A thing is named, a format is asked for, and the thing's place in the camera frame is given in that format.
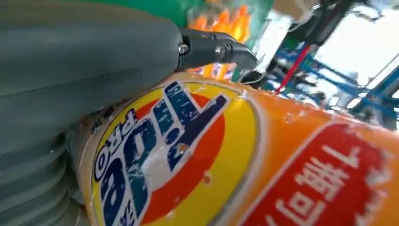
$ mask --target red label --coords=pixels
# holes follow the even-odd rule
[[[329,125],[272,179],[244,225],[357,225],[381,200],[374,186],[385,167],[383,151],[349,125]]]

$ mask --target yellow circle logo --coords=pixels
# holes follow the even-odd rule
[[[257,149],[256,118],[250,102],[213,84],[175,81],[130,103],[94,159],[98,225],[212,221]]]

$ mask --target scratched plastic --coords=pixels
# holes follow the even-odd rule
[[[399,225],[396,133],[249,86],[177,73],[74,128],[94,225]]]

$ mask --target red rod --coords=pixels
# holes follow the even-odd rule
[[[299,57],[296,59],[294,65],[291,67],[291,69],[289,69],[289,71],[287,72],[287,75],[283,79],[283,82],[281,83],[281,85],[277,89],[277,91],[276,91],[277,94],[279,94],[281,89],[287,85],[288,81],[294,75],[294,72],[298,69],[298,67],[301,64],[301,62],[303,61],[303,59],[305,59],[306,55],[308,55],[308,52],[309,52],[310,48],[311,48],[311,45],[306,45],[302,49],[302,51],[299,54]]]

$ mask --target metal bolt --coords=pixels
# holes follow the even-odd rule
[[[226,54],[226,47],[224,46],[217,46],[215,49],[216,54],[219,57],[224,57],[224,55]]]
[[[188,46],[186,44],[179,45],[179,53],[185,54],[188,52]]]

